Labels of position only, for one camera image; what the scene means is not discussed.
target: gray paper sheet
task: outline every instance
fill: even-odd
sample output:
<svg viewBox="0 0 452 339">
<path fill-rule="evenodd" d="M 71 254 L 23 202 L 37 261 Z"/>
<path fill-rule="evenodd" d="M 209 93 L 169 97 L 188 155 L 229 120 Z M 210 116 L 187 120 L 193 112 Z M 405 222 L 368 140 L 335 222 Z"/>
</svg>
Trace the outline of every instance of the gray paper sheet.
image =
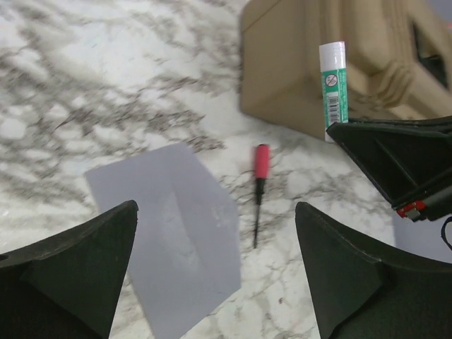
<svg viewBox="0 0 452 339">
<path fill-rule="evenodd" d="M 237 207 L 185 144 L 86 177 L 100 212 L 138 204 L 129 274 L 155 339 L 179 339 L 240 288 Z"/>
</svg>

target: white cap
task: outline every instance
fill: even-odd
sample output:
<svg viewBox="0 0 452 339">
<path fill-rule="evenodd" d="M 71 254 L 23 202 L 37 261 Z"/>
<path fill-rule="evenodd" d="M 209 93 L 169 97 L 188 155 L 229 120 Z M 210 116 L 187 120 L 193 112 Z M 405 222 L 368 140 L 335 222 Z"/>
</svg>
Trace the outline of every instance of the white cap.
<svg viewBox="0 0 452 339">
<path fill-rule="evenodd" d="M 319 53 L 320 72 L 347 67 L 345 63 L 345 43 L 343 41 L 323 44 L 319 47 Z"/>
</svg>

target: lip balm tube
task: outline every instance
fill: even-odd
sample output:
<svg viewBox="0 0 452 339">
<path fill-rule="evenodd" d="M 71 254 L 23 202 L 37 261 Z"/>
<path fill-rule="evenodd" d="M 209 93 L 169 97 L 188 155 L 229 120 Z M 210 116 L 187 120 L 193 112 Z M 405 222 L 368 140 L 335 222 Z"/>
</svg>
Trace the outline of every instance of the lip balm tube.
<svg viewBox="0 0 452 339">
<path fill-rule="evenodd" d="M 335 122 L 348 122 L 347 65 L 343 41 L 319 47 L 322 75 L 325 140 L 333 142 L 326 129 Z"/>
</svg>

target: barcode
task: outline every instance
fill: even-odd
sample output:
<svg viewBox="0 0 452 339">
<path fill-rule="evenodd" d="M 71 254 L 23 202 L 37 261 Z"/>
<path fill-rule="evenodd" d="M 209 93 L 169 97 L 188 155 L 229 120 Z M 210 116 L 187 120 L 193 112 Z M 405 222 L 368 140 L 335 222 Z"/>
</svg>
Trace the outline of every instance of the barcode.
<svg viewBox="0 0 452 339">
<path fill-rule="evenodd" d="M 331 126 L 335 122 L 340 122 L 339 92 L 328 93 L 326 99 L 328 110 L 328 125 Z"/>
</svg>

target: red component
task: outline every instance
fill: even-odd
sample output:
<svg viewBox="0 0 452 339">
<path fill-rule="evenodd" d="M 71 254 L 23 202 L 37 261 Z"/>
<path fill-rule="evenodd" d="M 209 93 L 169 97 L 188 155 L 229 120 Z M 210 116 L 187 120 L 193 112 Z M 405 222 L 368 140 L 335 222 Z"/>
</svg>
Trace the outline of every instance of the red component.
<svg viewBox="0 0 452 339">
<path fill-rule="evenodd" d="M 406 213 L 414 208 L 418 211 L 421 211 L 424 208 L 426 208 L 426 205 L 424 201 L 416 200 L 414 203 L 409 203 L 405 207 L 399 208 L 397 210 L 397 214 L 399 214 L 399 216 L 402 218 L 406 218 L 407 217 Z"/>
<path fill-rule="evenodd" d="M 270 167 L 270 147 L 261 144 L 256 148 L 256 159 L 254 163 L 254 176 L 256 179 L 267 179 Z"/>
</svg>

